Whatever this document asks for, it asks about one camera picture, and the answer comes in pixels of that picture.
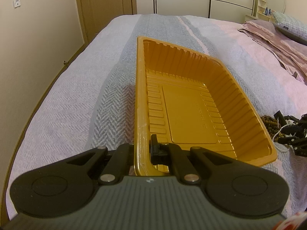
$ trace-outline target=pink blanket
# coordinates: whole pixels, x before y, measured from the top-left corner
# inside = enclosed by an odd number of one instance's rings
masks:
[[[246,22],[239,31],[272,52],[283,68],[307,84],[307,46],[289,39],[266,21]]]

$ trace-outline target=white string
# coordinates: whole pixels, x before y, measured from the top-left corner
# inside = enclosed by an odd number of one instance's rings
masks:
[[[281,132],[282,128],[285,128],[286,126],[290,126],[290,125],[295,125],[295,123],[289,123],[281,127],[279,131],[273,136],[272,141],[274,142],[275,137]],[[275,148],[278,149],[282,153],[286,153],[289,150],[289,148],[287,150],[281,150],[276,145],[275,145]]]

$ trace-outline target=pillow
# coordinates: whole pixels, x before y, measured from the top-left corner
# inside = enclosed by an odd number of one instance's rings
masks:
[[[286,29],[285,27],[279,26],[278,24],[274,24],[275,28],[281,32],[283,35],[287,36],[289,39],[303,44],[307,46],[307,40],[305,40],[303,37],[297,35],[296,33],[291,32],[290,30]]]
[[[280,12],[272,12],[276,23],[307,41],[307,25]]]

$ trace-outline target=door frame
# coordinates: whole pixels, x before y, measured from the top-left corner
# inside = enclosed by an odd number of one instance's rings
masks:
[[[83,10],[82,10],[82,2],[81,2],[81,0],[76,0],[76,2],[77,2],[78,14],[79,14],[79,20],[80,20],[82,35],[83,35],[83,39],[84,39],[84,44],[85,44],[85,47],[87,47],[88,44],[89,44],[89,40],[88,40],[88,37],[87,37],[86,26],[85,26],[85,23],[84,23],[84,14],[83,14]],[[136,6],[136,0],[131,0],[131,5],[132,5],[132,14],[136,15],[138,13],[137,12],[137,6]],[[85,4],[85,6],[90,7],[88,0],[87,0],[87,4]]]

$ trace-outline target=bedspread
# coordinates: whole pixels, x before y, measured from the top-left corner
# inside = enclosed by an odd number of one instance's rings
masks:
[[[12,181],[29,170],[99,145],[114,150],[134,134],[136,38],[144,35],[220,59],[260,115],[307,113],[307,86],[275,56],[238,32],[240,24],[195,16],[134,15],[115,18],[60,76],[33,117],[16,155]],[[307,206],[307,161],[279,145],[264,168],[290,187],[288,217]],[[16,211],[7,192],[10,218]]]
[[[307,46],[292,41],[267,21],[246,22],[240,32],[272,52],[296,79],[307,84]]]

